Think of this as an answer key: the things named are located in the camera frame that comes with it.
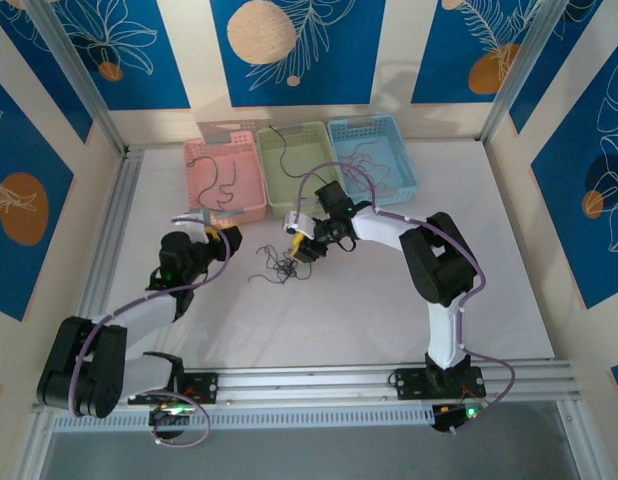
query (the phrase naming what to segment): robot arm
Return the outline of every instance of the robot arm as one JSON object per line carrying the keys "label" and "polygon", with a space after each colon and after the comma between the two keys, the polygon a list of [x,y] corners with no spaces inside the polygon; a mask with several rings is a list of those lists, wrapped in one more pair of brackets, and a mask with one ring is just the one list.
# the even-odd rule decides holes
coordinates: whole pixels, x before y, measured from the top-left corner
{"label": "robot arm", "polygon": [[[432,231],[380,215],[369,202],[355,205],[337,182],[320,188],[316,196],[328,219],[319,220],[296,212],[290,212],[285,218],[285,230],[295,234],[294,258],[313,262],[327,254],[328,245],[341,245],[345,237],[353,242],[353,248],[356,241],[370,240],[401,251],[414,286],[429,309],[427,368],[418,380],[422,388],[417,389],[424,393],[415,398],[458,398],[462,385],[473,386],[471,378],[479,375],[479,369],[470,367],[469,356],[458,344],[456,321],[458,303],[473,288],[475,269]],[[436,213],[426,222],[470,252],[449,215]]]}
{"label": "robot arm", "polygon": [[[209,237],[199,224],[184,224],[182,231],[161,240],[160,266],[150,275],[148,291],[163,291],[192,285],[206,275],[214,260],[226,258],[225,243]],[[229,256],[240,247],[238,227],[222,231],[229,243]],[[80,370],[76,386],[75,408],[82,415],[106,417],[121,398],[166,388],[182,393],[184,367],[172,355],[145,352],[125,362],[127,349],[151,331],[178,320],[193,300],[193,290],[183,288],[139,303],[116,316],[103,327],[92,342]],[[93,320],[70,317],[62,322],[56,335],[37,389],[38,401],[68,409],[71,375],[76,356],[87,336],[103,317]]]}

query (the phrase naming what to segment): mounting plate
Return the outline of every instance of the mounting plate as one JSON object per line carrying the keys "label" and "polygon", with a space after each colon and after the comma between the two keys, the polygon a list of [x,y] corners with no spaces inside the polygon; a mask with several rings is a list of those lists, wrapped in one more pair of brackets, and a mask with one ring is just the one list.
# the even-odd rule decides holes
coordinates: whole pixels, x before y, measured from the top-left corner
{"label": "mounting plate", "polygon": [[[214,372],[185,373],[182,387],[178,391],[202,405],[215,405],[218,394],[218,374]],[[129,405],[160,405],[164,401],[165,397],[141,394],[129,399],[128,403]]]}
{"label": "mounting plate", "polygon": [[396,389],[398,400],[460,399],[464,390],[479,398],[487,395],[479,367],[469,367],[462,374],[455,376],[449,385],[432,384],[426,368],[399,368],[390,376],[390,380],[392,379],[395,383],[391,386]]}

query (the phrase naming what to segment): green basket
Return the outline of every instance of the green basket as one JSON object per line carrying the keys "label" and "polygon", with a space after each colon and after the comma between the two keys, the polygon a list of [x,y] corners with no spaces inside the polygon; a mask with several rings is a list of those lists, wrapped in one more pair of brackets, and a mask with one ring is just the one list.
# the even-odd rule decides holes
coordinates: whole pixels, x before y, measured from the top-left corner
{"label": "green basket", "polygon": [[[325,162],[335,162],[335,154],[322,122],[307,122],[300,125],[276,128],[284,137],[284,141],[271,128],[263,128],[256,133],[258,153],[262,162],[265,177],[267,200],[277,218],[282,218],[291,210],[295,210],[298,198],[298,188],[302,178],[292,178],[280,167],[280,157],[285,170],[291,175],[302,175],[313,167]],[[326,182],[340,182],[336,167],[324,167],[316,172]],[[324,183],[312,175],[302,193],[301,210],[307,215],[322,211],[314,192]]]}

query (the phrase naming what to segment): orange circle pattern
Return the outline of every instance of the orange circle pattern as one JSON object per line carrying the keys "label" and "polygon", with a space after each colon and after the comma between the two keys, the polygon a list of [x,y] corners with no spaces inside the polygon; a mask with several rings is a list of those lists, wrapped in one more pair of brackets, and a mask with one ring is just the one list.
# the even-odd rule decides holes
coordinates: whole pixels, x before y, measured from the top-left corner
{"label": "orange circle pattern", "polygon": [[110,82],[118,82],[122,80],[122,69],[111,62],[102,62],[98,66],[98,72],[103,76],[105,80],[109,80]]}
{"label": "orange circle pattern", "polygon": [[23,197],[36,194],[31,203],[35,211],[16,205],[0,209],[0,222],[5,233],[20,245],[36,245],[42,240],[49,220],[49,200],[45,187],[36,177],[23,172],[9,175],[2,182],[2,187]]}
{"label": "orange circle pattern", "polygon": [[[500,47],[500,51],[504,52],[509,49],[509,58],[507,58],[505,69],[509,71],[513,63],[520,45],[507,44]],[[489,52],[478,60],[469,72],[469,88],[473,93],[478,95],[492,95],[498,93],[504,78],[500,78],[500,62],[496,52]]]}
{"label": "orange circle pattern", "polygon": [[604,206],[605,202],[602,198],[602,194],[596,190],[587,192],[585,198],[582,199],[582,211],[592,220],[600,216]]}

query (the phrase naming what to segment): cable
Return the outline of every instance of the cable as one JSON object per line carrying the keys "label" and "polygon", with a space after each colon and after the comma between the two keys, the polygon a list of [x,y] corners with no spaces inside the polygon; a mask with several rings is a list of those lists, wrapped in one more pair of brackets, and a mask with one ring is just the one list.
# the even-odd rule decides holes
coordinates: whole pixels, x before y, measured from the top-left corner
{"label": "cable", "polygon": [[272,245],[265,245],[264,247],[260,247],[256,250],[256,255],[260,252],[264,251],[267,254],[267,262],[265,263],[265,267],[269,270],[274,270],[276,272],[276,276],[278,277],[278,281],[275,282],[262,274],[251,275],[247,282],[250,282],[252,278],[262,277],[267,280],[269,283],[273,283],[274,285],[284,285],[287,280],[290,278],[296,278],[298,280],[308,280],[311,277],[311,263],[309,263],[309,274],[306,277],[298,276],[298,260],[291,256],[292,250],[289,249],[286,252],[282,253],[283,259],[280,260],[278,257],[278,252]]}
{"label": "cable", "polygon": [[192,442],[189,442],[189,443],[171,443],[171,442],[164,441],[158,435],[158,424],[160,422],[157,421],[154,424],[153,429],[151,430],[151,435],[153,435],[153,438],[156,439],[156,443],[158,445],[162,445],[162,446],[165,446],[165,447],[171,447],[171,448],[188,448],[188,447],[193,447],[195,445],[198,445],[199,443],[204,442],[207,439],[207,437],[209,436],[209,434],[211,433],[211,418],[209,418],[209,414],[204,409],[204,407],[202,405],[200,405],[198,402],[196,402],[193,398],[187,397],[186,395],[182,395],[181,393],[170,392],[168,390],[150,390],[148,392],[145,392],[144,394],[145,395],[153,395],[154,397],[177,398],[178,400],[182,400],[183,402],[187,402],[187,403],[193,405],[194,407],[196,407],[198,410],[200,410],[202,412],[202,415],[205,417],[205,420],[206,420],[207,428],[205,429],[205,433],[203,433],[200,436],[200,438],[198,438],[198,439],[196,439],[196,440],[194,440]]}
{"label": "cable", "polygon": [[201,161],[201,160],[211,160],[213,162],[213,167],[214,167],[214,178],[213,178],[213,183],[211,185],[209,185],[208,187],[203,188],[202,190],[200,190],[200,192],[198,192],[198,205],[200,205],[200,207],[202,208],[206,208],[208,210],[211,210],[212,212],[224,212],[226,211],[225,208],[223,207],[223,205],[226,205],[227,203],[231,203],[233,201],[234,198],[234,194],[232,192],[227,192],[224,189],[227,187],[233,187],[236,184],[237,181],[237,172],[236,172],[236,162],[234,160],[231,161],[232,165],[233,165],[233,179],[231,180],[230,183],[222,183],[220,184],[220,186],[218,187],[218,190],[225,194],[225,195],[229,195],[229,200],[226,201],[222,201],[222,200],[217,200],[218,203],[218,208],[211,208],[211,207],[207,207],[204,203],[202,203],[202,196],[207,193],[209,190],[213,189],[213,187],[216,186],[216,184],[218,183],[218,178],[220,176],[220,169],[218,168],[218,163],[216,162],[215,158],[210,157],[208,155],[203,155],[200,157],[196,157],[193,160],[191,160],[189,163],[187,163],[187,168],[193,168],[196,164],[196,162]]}
{"label": "cable", "polygon": [[349,239],[351,240],[351,248],[345,248],[345,246],[342,244],[341,240],[338,240],[336,242],[336,245],[338,245],[340,247],[340,250],[342,250],[343,252],[351,253],[351,252],[353,252],[356,249],[358,244],[356,243],[356,241],[353,238],[349,237]]}
{"label": "cable", "polygon": [[389,374],[389,376],[387,377],[387,385],[389,385],[389,387],[391,388],[398,388],[398,382],[392,382],[391,379],[395,376],[397,376],[398,374],[396,372],[391,372]]}
{"label": "cable", "polygon": [[[384,180],[391,174],[391,168],[388,165],[383,165],[382,163],[374,162],[373,159],[371,158],[371,155],[369,155],[368,153],[359,152],[358,149],[364,145],[374,145],[375,143],[380,141],[381,138],[383,137],[378,136],[375,140],[371,142],[359,143],[358,145],[356,145],[351,155],[338,155],[338,158],[344,158],[345,159],[344,161],[346,163],[360,168],[365,173],[367,173],[367,169],[364,167],[364,164],[370,165],[371,167],[376,168],[376,169],[385,169],[386,170],[385,174],[380,178],[380,180],[378,180],[377,182],[374,180],[373,182],[373,186],[376,190],[379,189],[381,186],[383,189],[385,190],[387,189],[387,184],[384,183]],[[356,183],[356,187],[358,187],[358,190],[360,192],[364,192],[365,190],[368,190],[367,186],[363,182],[360,181],[359,176],[357,176],[355,172],[347,171],[347,172],[343,172],[343,174],[345,175],[345,177],[353,180]]]}
{"label": "cable", "polygon": [[180,287],[168,288],[166,290],[160,290],[158,292],[155,292],[155,293],[152,293],[150,295],[147,295],[146,297],[138,298],[138,299],[136,299],[136,300],[134,300],[132,302],[129,302],[126,305],[123,305],[122,307],[118,308],[112,314],[107,315],[102,320],[100,320],[100,322],[98,322],[95,327],[93,327],[91,329],[91,332],[89,332],[89,335],[87,335],[87,338],[85,339],[84,343],[82,344],[82,348],[80,349],[80,352],[78,353],[78,356],[76,357],[76,363],[75,363],[75,365],[73,367],[73,372],[71,372],[71,381],[69,382],[69,393],[68,393],[68,396],[67,396],[67,403],[68,403],[69,411],[71,412],[71,414],[74,417],[81,417],[82,416],[80,414],[80,412],[76,411],[76,388],[78,386],[78,378],[80,377],[80,369],[82,368],[82,364],[85,361],[85,357],[87,356],[87,353],[89,352],[89,348],[91,347],[91,344],[93,343],[94,339],[96,338],[96,336],[98,335],[100,330],[102,330],[107,323],[111,322],[117,316],[122,315],[123,313],[128,312],[132,308],[137,307],[138,305],[141,305],[141,304],[143,304],[143,303],[145,303],[145,302],[147,302],[149,300],[153,300],[154,298],[158,298],[158,297],[162,297],[162,296],[165,296],[165,295],[169,295],[169,294],[174,293],[174,292],[180,292],[182,290],[195,290],[198,287],[202,287],[203,285],[207,285],[208,283],[211,283],[216,278],[218,278],[222,274],[222,272],[224,272],[225,268],[227,268],[227,264],[229,263],[229,258],[231,258],[231,245],[229,243],[229,239],[222,232],[222,230],[220,230],[219,228],[216,228],[215,226],[213,226],[209,222],[206,222],[204,220],[199,220],[197,218],[175,217],[175,218],[171,219],[171,222],[172,223],[178,223],[178,222],[200,223],[200,224],[204,225],[205,227],[209,227],[212,230],[214,230],[216,233],[218,233],[218,235],[220,236],[220,238],[222,239],[222,241],[223,241],[223,243],[225,245],[225,253],[226,253],[225,254],[225,259],[224,259],[222,265],[220,266],[220,268],[218,269],[218,271],[216,273],[214,273],[211,277],[205,278],[204,280],[202,280],[201,282],[198,282],[198,283],[193,283],[191,285],[182,285]]}
{"label": "cable", "polygon": [[[477,357],[477,358],[479,358],[481,360],[485,360],[485,361],[488,361],[488,362],[499,363],[503,367],[507,368],[509,370],[510,375],[511,375],[510,379],[509,379],[509,383],[507,384],[505,389],[498,396],[496,396],[496,398],[487,407],[485,407],[482,410],[481,415],[484,415],[484,413],[489,411],[489,409],[491,407],[497,405],[498,403],[500,403],[502,401],[502,399],[511,391],[511,389],[513,388],[514,383],[516,382],[516,372],[515,372],[514,368],[509,363],[505,362],[504,360],[499,360],[497,358],[493,358],[493,357],[489,357],[487,355],[482,355],[480,353],[473,352],[473,351],[469,350],[468,348],[466,348],[465,345],[464,345],[464,342],[463,342],[463,338],[462,338],[462,325],[463,325],[464,306],[471,298],[473,298],[475,295],[477,295],[482,290],[484,290],[485,286],[487,285],[487,277],[485,276],[485,272],[482,270],[482,268],[480,268],[480,265],[478,265],[477,260],[474,258],[473,255],[471,255],[471,253],[469,253],[467,251],[466,248],[464,248],[462,245],[460,245],[460,243],[458,243],[456,240],[451,238],[448,234],[446,234],[445,232],[443,232],[439,228],[431,225],[430,223],[423,222],[422,220],[416,220],[415,218],[404,217],[404,216],[399,215],[397,213],[386,212],[386,211],[380,210],[378,208],[376,208],[376,213],[378,215],[383,216],[383,217],[393,218],[393,219],[396,219],[396,220],[402,220],[404,222],[411,223],[412,225],[416,225],[416,226],[419,226],[419,227],[424,227],[424,228],[426,228],[428,230],[431,230],[433,233],[435,233],[439,237],[443,238],[446,242],[448,242],[454,249],[456,249],[458,252],[460,252],[460,254],[463,257],[465,257],[465,259],[467,259],[467,261],[471,264],[471,266],[474,268],[474,270],[476,270],[476,272],[478,273],[478,277],[480,278],[480,285],[478,285],[476,288],[474,288],[469,293],[467,293],[458,302],[458,313],[456,314],[456,341],[458,343],[459,348],[463,352],[465,352],[467,355],[470,355],[470,356],[473,356],[473,357]],[[460,427],[458,427],[456,429],[456,431],[462,430],[463,428],[466,428],[466,426],[469,425],[470,423],[471,422],[467,422],[467,423],[461,425]]]}
{"label": "cable", "polygon": [[[271,125],[269,125],[269,128],[272,129],[274,132],[276,132],[278,134],[278,136],[282,139],[282,142],[284,144],[284,147],[282,149],[282,154],[280,155],[280,168],[282,169],[282,171],[284,172],[285,175],[287,175],[289,178],[303,178],[305,175],[308,174],[302,174],[302,175],[292,175],[290,174],[287,169],[284,167],[284,165],[282,164],[282,159],[285,156],[285,153],[287,153],[287,139],[285,137],[282,136],[282,134],[276,130],[275,128],[273,128]],[[317,173],[313,174],[314,176],[318,177],[320,180],[322,180],[322,183],[324,183],[325,185],[327,185],[327,182],[324,178],[322,178],[320,175],[318,175]]]}
{"label": "cable", "polygon": [[464,393],[468,393],[471,397],[473,397],[475,400],[479,400],[481,403],[485,402],[487,405],[489,405],[491,402],[489,400],[487,400],[484,397],[479,397],[478,395],[476,395],[475,393],[473,393],[471,390],[469,390],[466,385],[462,386],[463,388],[463,392]]}
{"label": "cable", "polygon": [[462,386],[462,395],[460,395],[460,400],[458,401],[458,405],[456,405],[456,407],[459,407],[460,405],[462,405],[462,402],[464,402],[466,396],[467,396],[467,389],[463,385]]}
{"label": "cable", "polygon": [[[485,360],[485,361],[488,361],[488,362],[499,363],[503,367],[507,368],[509,370],[510,374],[511,374],[510,379],[509,379],[509,383],[507,384],[505,389],[499,395],[497,395],[496,398],[491,403],[489,403],[489,405],[486,408],[484,408],[482,410],[482,414],[484,414],[490,408],[492,408],[495,405],[497,405],[498,403],[500,403],[502,401],[502,399],[511,391],[511,389],[513,388],[514,383],[516,383],[516,371],[514,370],[514,368],[509,363],[507,363],[504,360],[500,360],[500,359],[497,359],[497,358],[490,357],[488,355],[483,355],[483,354],[480,354],[480,353],[475,353],[475,352],[469,350],[468,348],[466,348],[465,345],[464,345],[464,342],[463,342],[462,324],[463,324],[464,306],[471,298],[473,298],[475,295],[477,295],[478,293],[480,293],[481,291],[483,291],[485,289],[485,287],[487,285],[487,277],[485,276],[485,272],[482,270],[482,268],[480,268],[480,265],[478,264],[478,261],[474,258],[474,256],[471,253],[469,253],[469,251],[466,248],[464,248],[455,239],[453,239],[447,233],[443,232],[442,230],[440,230],[439,228],[435,227],[434,225],[431,225],[430,223],[427,223],[427,222],[423,222],[422,220],[417,220],[415,218],[409,218],[409,217],[405,217],[403,215],[399,215],[397,213],[380,210],[378,207],[376,207],[376,192],[375,192],[375,189],[374,189],[374,186],[373,186],[373,179],[369,175],[367,175],[365,172],[363,172],[360,168],[355,167],[353,165],[349,165],[348,163],[341,163],[341,162],[326,162],[326,163],[322,163],[322,164],[317,165],[316,167],[312,168],[311,170],[309,170],[305,174],[305,177],[302,179],[302,182],[300,182],[300,188],[298,189],[298,199],[297,199],[297,204],[296,204],[296,207],[297,207],[296,208],[296,218],[294,220],[295,223],[298,223],[298,219],[300,218],[300,203],[301,203],[301,198],[302,198],[302,189],[305,186],[305,183],[307,181],[308,176],[311,175],[314,171],[319,170],[320,168],[324,168],[324,167],[328,167],[328,166],[332,166],[332,165],[340,165],[340,166],[344,165],[347,168],[355,170],[357,173],[361,174],[367,180],[367,183],[369,184],[370,191],[371,191],[371,206],[373,207],[373,209],[374,209],[374,211],[376,212],[377,215],[381,215],[383,217],[393,218],[393,219],[396,219],[396,220],[407,222],[407,223],[410,223],[412,225],[416,225],[418,227],[423,227],[423,228],[426,228],[426,229],[432,231],[433,233],[435,233],[436,235],[438,235],[439,237],[444,239],[446,242],[448,242],[454,249],[456,249],[458,252],[460,252],[460,254],[463,257],[465,257],[465,259],[471,264],[471,266],[477,272],[478,277],[480,278],[480,285],[478,285],[476,288],[474,288],[473,290],[468,292],[458,302],[458,313],[456,314],[456,342],[458,343],[459,348],[463,352],[465,352],[467,355],[475,356],[475,357],[477,357],[477,358],[479,358],[481,360]],[[463,428],[466,428],[466,426],[468,424],[470,424],[470,423],[471,422],[467,422],[464,425],[462,425],[461,427],[457,428],[456,430],[461,430]]]}

